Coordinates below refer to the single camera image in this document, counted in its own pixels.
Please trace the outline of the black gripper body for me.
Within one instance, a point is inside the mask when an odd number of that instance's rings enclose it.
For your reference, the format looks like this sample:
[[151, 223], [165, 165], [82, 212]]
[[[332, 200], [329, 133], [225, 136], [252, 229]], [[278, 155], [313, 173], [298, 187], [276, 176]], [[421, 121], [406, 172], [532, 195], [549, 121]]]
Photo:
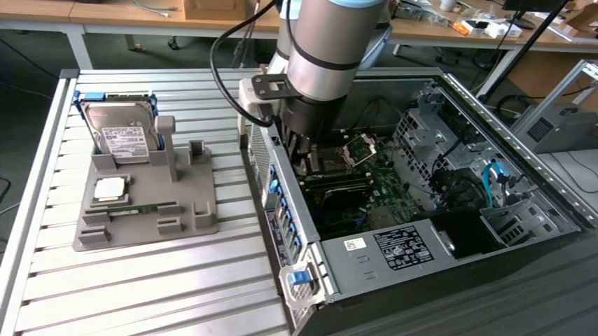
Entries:
[[332, 101], [318, 101], [306, 97], [284, 99], [280, 114], [281, 135], [298, 175], [325, 171], [320, 149], [333, 137], [333, 126], [346, 99], [348, 96]]

